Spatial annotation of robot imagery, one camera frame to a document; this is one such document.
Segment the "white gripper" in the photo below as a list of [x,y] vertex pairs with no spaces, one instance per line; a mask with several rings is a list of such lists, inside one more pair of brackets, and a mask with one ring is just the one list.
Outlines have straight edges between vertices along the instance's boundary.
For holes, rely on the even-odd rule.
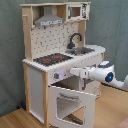
[[70,70],[70,73],[72,75],[78,76],[80,78],[88,78],[89,75],[89,68],[88,67],[84,67],[84,68],[72,68]]

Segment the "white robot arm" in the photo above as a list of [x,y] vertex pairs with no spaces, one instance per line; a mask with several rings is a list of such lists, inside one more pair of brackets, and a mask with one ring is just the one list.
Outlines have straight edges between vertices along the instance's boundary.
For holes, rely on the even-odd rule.
[[125,77],[123,82],[118,81],[115,77],[114,66],[108,61],[103,61],[98,66],[72,68],[70,73],[80,78],[96,80],[111,87],[128,92],[128,75]]

